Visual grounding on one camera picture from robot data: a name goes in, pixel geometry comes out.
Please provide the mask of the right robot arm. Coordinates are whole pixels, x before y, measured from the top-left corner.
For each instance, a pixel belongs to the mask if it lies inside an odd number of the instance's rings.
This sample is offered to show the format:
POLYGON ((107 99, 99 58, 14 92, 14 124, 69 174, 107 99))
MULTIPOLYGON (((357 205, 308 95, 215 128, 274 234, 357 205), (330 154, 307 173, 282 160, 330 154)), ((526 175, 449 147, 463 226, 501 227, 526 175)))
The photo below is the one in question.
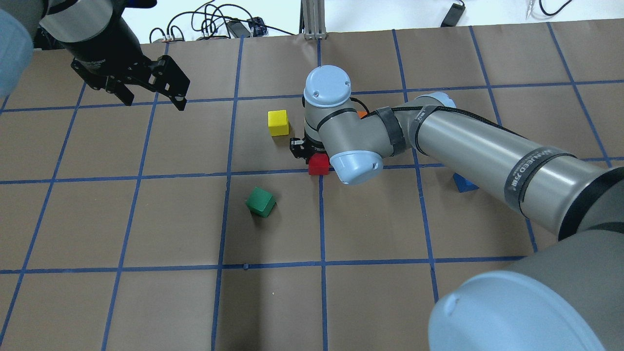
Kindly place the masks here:
POLYGON ((431 351, 621 351, 622 167, 604 169, 542 146, 444 93, 360 117, 343 69, 320 66, 303 91, 296 158, 328 154, 343 184, 376 177, 408 148, 435 158, 555 234, 557 244, 464 282, 434 305, 431 351))

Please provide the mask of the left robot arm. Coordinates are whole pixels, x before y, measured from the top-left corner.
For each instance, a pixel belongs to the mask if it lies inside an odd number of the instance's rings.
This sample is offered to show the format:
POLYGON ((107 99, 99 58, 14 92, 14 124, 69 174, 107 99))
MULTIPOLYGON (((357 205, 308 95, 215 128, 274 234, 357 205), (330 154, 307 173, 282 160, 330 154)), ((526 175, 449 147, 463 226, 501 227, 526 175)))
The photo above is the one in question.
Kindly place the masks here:
POLYGON ((162 94, 183 111, 190 80, 168 55, 151 60, 122 18, 127 7, 149 9, 156 0, 3 0, 1 2, 1 96, 17 87, 44 29, 72 54, 71 67, 94 90, 134 102, 128 86, 162 94))

